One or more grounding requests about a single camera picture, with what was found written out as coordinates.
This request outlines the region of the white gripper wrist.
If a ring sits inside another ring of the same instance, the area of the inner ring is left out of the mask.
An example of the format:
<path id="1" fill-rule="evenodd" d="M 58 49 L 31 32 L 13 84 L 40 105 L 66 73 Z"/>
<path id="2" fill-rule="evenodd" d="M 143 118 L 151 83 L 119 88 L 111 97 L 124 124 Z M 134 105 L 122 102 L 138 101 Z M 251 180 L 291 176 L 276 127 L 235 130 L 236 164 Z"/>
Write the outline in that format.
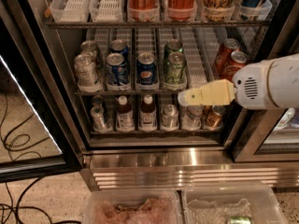
<path id="1" fill-rule="evenodd" d="M 229 105 L 235 100 L 246 109 L 270 109 L 273 103 L 268 93 L 270 61 L 252 63 L 242 67 L 233 77 L 215 80 L 199 88 L 191 88 L 178 94 L 182 106 Z"/>

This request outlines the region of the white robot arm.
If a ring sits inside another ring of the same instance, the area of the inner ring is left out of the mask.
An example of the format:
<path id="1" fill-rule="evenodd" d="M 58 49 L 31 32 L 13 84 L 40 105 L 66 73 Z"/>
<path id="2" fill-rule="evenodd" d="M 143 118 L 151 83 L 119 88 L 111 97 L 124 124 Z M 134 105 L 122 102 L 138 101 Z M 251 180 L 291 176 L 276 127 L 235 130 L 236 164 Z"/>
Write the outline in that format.
<path id="1" fill-rule="evenodd" d="M 229 105 L 250 110 L 299 107 L 299 54 L 248 64 L 232 81 L 220 79 L 178 94 L 182 106 Z"/>

